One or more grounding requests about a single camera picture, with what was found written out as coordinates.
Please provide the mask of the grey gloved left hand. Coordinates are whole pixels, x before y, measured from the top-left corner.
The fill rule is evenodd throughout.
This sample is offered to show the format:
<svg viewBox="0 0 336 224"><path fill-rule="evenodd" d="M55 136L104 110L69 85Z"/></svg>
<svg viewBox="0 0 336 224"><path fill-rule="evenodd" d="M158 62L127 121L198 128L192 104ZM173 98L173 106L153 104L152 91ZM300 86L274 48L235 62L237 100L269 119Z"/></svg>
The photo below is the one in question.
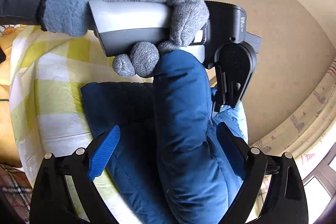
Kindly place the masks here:
<svg viewBox="0 0 336 224"><path fill-rule="evenodd" d="M106 2L140 1L163 3L173 9L169 39L158 46L137 42L129 54L114 58L113 70L121 77L151 77L161 55L187 47L208 22L209 10L204 0L103 0Z"/></svg>

